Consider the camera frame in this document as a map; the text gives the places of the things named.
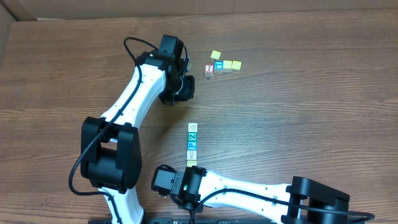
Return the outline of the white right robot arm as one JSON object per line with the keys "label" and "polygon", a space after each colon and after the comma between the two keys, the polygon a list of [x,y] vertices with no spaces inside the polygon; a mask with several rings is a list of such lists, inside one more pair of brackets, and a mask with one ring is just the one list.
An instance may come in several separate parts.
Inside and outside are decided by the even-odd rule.
{"label": "white right robot arm", "polygon": [[204,201],[204,206],[234,207],[266,217],[273,222],[282,223],[282,217],[300,218],[299,209],[288,205],[257,198],[257,195],[300,205],[309,199],[313,208],[348,211],[350,196],[342,191],[304,177],[293,177],[291,184],[264,185],[223,177],[201,167],[187,167],[180,177],[180,188],[176,190],[181,207],[188,210],[198,208],[204,198],[219,190]]}

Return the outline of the white W letter block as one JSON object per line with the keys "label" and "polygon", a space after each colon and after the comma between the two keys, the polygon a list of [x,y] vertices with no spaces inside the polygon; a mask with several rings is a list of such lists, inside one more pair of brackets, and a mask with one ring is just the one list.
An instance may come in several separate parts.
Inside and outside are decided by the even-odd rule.
{"label": "white W letter block", "polygon": [[197,123],[188,123],[188,132],[189,133],[196,133],[197,131],[198,131]]}

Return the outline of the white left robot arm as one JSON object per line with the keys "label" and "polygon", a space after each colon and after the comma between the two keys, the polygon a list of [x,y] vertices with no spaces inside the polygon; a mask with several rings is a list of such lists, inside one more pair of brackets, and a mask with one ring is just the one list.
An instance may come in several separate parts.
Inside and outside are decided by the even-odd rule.
{"label": "white left robot arm", "polygon": [[108,204],[107,223],[141,223],[136,184],[142,169],[139,128],[156,98],[163,102],[193,97],[195,79],[187,75],[189,57],[155,49],[135,58],[131,81],[100,118],[87,117],[81,127],[81,154],[72,172],[80,170]]}

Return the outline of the blue P letter block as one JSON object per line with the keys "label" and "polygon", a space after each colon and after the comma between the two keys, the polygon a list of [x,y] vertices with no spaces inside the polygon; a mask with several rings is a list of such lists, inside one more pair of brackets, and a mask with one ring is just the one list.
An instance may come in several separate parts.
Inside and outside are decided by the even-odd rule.
{"label": "blue P letter block", "polygon": [[189,141],[187,143],[187,150],[188,151],[196,151],[197,150],[197,142],[196,141]]}

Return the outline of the white ice cream block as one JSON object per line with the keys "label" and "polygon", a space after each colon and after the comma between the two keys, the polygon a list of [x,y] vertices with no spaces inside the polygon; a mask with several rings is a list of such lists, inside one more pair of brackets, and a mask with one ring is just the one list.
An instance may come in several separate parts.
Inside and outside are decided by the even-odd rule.
{"label": "white ice cream block", "polygon": [[197,160],[197,152],[196,151],[187,151],[187,160],[189,160],[189,161]]}

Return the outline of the green Z letter block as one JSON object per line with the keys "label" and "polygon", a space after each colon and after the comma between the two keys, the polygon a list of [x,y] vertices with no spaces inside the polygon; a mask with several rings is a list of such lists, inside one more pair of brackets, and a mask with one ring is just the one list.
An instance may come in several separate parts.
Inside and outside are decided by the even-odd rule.
{"label": "green Z letter block", "polygon": [[189,132],[188,133],[188,141],[197,141],[198,134],[196,132]]}

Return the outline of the yellow K letter block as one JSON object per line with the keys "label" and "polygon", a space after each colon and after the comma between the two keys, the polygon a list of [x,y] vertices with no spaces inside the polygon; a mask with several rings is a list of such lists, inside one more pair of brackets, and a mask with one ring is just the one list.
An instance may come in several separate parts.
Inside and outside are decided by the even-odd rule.
{"label": "yellow K letter block", "polygon": [[197,165],[196,160],[188,160],[187,161],[187,167],[192,167],[192,166],[196,166],[196,165]]}

